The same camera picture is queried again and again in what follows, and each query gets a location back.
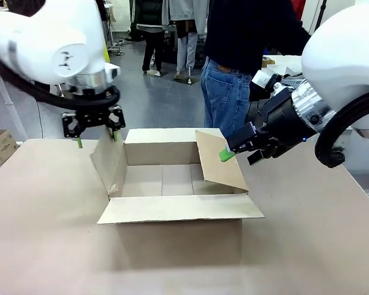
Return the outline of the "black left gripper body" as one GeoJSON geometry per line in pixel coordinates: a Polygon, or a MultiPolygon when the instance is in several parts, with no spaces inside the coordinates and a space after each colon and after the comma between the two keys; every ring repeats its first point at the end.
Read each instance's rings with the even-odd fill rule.
{"type": "Polygon", "coordinates": [[[112,126],[109,106],[92,106],[75,111],[76,129],[87,129],[98,126],[112,126]]]}

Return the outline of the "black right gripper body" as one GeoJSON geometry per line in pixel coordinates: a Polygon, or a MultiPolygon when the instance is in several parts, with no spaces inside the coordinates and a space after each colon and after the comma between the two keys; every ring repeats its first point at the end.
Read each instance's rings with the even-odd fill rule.
{"type": "Polygon", "coordinates": [[[258,110],[262,125],[258,130],[278,140],[307,140],[316,134],[297,114],[292,102],[292,92],[285,88],[270,98],[258,110]]]}

